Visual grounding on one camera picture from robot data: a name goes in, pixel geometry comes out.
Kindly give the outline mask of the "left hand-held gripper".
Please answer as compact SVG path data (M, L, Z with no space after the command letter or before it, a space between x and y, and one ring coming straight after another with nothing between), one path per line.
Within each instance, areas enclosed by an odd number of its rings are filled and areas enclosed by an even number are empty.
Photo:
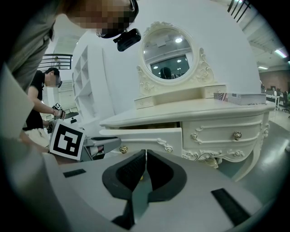
M54 122L49 133L51 153L80 162L103 159L121 145L118 137L89 137L84 130L62 121Z

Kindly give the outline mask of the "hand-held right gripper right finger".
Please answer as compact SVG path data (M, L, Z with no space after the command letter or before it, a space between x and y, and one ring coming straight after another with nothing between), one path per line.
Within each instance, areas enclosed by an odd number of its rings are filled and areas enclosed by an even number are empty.
M147 151L147 171L152 186L148 194L149 203L171 200L183 190L187 182L187 174L180 165L152 150Z

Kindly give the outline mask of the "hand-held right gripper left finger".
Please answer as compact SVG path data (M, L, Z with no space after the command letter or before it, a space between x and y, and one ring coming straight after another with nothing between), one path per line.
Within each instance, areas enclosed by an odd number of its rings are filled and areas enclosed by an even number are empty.
M123 214L112 220L116 225L131 229L135 224L132 193L145 172L145 150L108 167L102 174L102 182L108 192L115 198L126 201Z

